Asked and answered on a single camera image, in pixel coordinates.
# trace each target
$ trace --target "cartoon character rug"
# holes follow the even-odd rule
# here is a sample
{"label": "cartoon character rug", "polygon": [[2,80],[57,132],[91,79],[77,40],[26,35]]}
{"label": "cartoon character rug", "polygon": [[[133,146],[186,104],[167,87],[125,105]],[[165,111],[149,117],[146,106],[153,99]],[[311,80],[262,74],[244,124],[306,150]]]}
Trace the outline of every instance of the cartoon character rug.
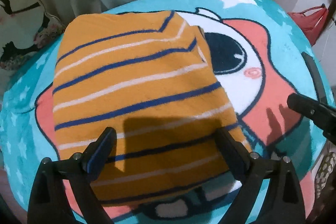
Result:
{"label": "cartoon character rug", "polygon": [[[312,121],[293,113],[287,97],[298,92],[316,99],[302,52],[314,54],[302,31],[271,0],[138,0],[107,13],[175,10],[189,25],[202,27],[214,73],[231,100],[252,149],[265,158],[289,156],[304,196],[306,214],[314,203],[310,170],[325,138]],[[5,93],[0,140],[13,194],[27,209],[42,158],[58,159],[53,122],[53,74],[62,37],[33,57]],[[316,62],[328,103],[330,86]],[[184,194],[137,206],[105,207],[115,223],[211,223],[222,218],[241,183],[230,172]],[[256,219],[268,187],[265,180],[248,222]],[[84,222],[69,184],[68,199]]]}

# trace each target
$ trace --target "star pattern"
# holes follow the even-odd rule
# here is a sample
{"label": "star pattern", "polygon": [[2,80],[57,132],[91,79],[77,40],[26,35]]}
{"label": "star pattern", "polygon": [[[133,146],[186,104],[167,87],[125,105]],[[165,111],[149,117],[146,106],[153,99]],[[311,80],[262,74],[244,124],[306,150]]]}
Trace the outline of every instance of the star pattern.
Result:
{"label": "star pattern", "polygon": [[23,99],[26,98],[28,90],[30,90],[30,88],[26,86],[25,90],[23,92],[21,92],[21,94],[20,94],[20,101],[22,101]]}
{"label": "star pattern", "polygon": [[23,201],[23,196],[21,195],[20,191],[17,191],[16,194],[17,194],[17,197],[19,198],[19,201],[20,201],[22,204],[25,204],[24,201]]}
{"label": "star pattern", "polygon": [[17,118],[17,115],[12,113],[11,120],[12,120],[13,126],[16,126],[16,118]]}
{"label": "star pattern", "polygon": [[308,53],[311,57],[314,56],[313,51],[311,50],[311,47],[306,46],[306,53]]}
{"label": "star pattern", "polygon": [[286,24],[285,22],[282,23],[282,28],[289,34],[292,34],[292,26]]}
{"label": "star pattern", "polygon": [[11,176],[11,170],[9,169],[7,164],[5,164],[5,170],[7,172],[7,175],[10,177]]}
{"label": "star pattern", "polygon": [[22,174],[19,169],[16,171],[16,176],[17,179],[19,180],[19,183],[23,184]]}
{"label": "star pattern", "polygon": [[24,143],[23,138],[21,138],[21,141],[17,146],[20,150],[21,157],[27,159],[27,145]]}
{"label": "star pattern", "polygon": [[9,141],[7,140],[7,150],[8,150],[8,154],[11,154],[12,153],[12,150],[11,150],[11,144],[9,143]]}
{"label": "star pattern", "polygon": [[278,13],[282,14],[283,17],[288,17],[288,15],[286,14],[286,12],[284,10],[278,9]]}
{"label": "star pattern", "polygon": [[45,53],[40,57],[39,60],[36,61],[36,69],[38,69],[39,67],[45,64],[45,61],[48,55],[49,55],[48,53]]}

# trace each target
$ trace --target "orange striped cloth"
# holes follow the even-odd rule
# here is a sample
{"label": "orange striped cloth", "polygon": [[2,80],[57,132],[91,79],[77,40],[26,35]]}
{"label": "orange striped cloth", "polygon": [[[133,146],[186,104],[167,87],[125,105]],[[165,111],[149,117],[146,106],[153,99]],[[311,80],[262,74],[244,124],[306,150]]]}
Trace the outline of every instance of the orange striped cloth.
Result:
{"label": "orange striped cloth", "polygon": [[247,143],[201,31],[173,11],[79,16],[56,64],[61,158],[82,152],[107,126],[117,131],[116,148],[91,184],[103,204],[176,195],[225,172],[216,128]]}

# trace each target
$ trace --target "black bracket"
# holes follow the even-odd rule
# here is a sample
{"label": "black bracket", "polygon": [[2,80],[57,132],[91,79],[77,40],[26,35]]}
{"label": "black bracket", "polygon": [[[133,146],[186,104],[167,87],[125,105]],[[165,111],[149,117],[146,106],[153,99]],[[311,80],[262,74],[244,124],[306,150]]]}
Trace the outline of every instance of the black bracket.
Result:
{"label": "black bracket", "polygon": [[291,110],[311,119],[323,130],[323,136],[336,145],[336,109],[302,94],[291,94],[287,99]]}
{"label": "black bracket", "polygon": [[[230,171],[242,187],[219,222],[245,224],[264,179],[270,179],[266,198],[254,224],[303,224],[305,207],[295,169],[289,157],[265,160],[249,153],[224,128],[214,134],[215,142]],[[106,128],[83,154],[52,162],[44,158],[38,168],[28,206],[28,224],[78,224],[69,205],[62,180],[70,181],[84,219],[88,224],[113,224],[93,193],[96,180],[116,142],[116,132]]]}
{"label": "black bracket", "polygon": [[266,160],[256,152],[248,153],[224,128],[216,131],[215,140],[234,178],[242,183],[220,224],[245,224],[264,179],[270,179],[270,183],[260,213],[252,223],[305,223],[300,183],[289,157]]}
{"label": "black bracket", "polygon": [[67,199],[62,180],[69,180],[77,204],[87,224],[113,224],[93,190],[117,139],[113,128],[106,128],[97,141],[68,160],[44,158],[37,170],[28,205],[28,224],[79,224]]}
{"label": "black bracket", "polygon": [[319,69],[317,68],[317,65],[315,63],[314,58],[312,58],[306,52],[302,52],[301,55],[303,57],[304,62],[306,63],[307,69],[308,69],[308,71],[310,73],[310,76],[313,80],[318,101],[320,101],[323,104],[327,104],[328,100],[327,100],[326,91],[324,89],[322,78],[321,78],[321,75],[319,73]]}

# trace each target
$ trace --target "cartoon eye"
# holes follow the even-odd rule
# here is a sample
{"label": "cartoon eye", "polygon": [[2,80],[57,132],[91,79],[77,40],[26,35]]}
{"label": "cartoon eye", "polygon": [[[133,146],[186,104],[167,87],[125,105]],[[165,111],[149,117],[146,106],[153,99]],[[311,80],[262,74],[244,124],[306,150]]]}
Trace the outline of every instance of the cartoon eye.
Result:
{"label": "cartoon eye", "polygon": [[246,64],[244,48],[232,37],[221,33],[205,33],[209,45],[215,75],[224,75],[241,70]]}

